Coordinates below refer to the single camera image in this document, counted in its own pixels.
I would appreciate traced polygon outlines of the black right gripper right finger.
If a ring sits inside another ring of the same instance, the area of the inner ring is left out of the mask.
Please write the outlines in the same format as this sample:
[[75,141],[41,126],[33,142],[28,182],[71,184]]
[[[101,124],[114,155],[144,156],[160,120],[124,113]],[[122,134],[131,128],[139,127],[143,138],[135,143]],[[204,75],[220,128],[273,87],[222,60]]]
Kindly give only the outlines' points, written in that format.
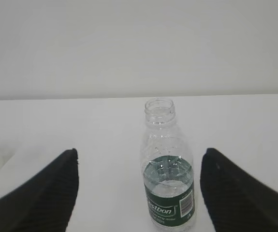
[[200,188],[217,232],[278,232],[278,192],[208,148]]

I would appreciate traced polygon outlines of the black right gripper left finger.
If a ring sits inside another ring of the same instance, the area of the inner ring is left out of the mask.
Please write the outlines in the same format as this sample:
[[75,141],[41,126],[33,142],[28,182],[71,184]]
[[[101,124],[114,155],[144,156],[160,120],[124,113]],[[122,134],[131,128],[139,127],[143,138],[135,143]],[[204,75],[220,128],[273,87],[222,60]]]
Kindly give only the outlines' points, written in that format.
[[78,153],[73,148],[0,198],[0,232],[66,231],[78,190]]

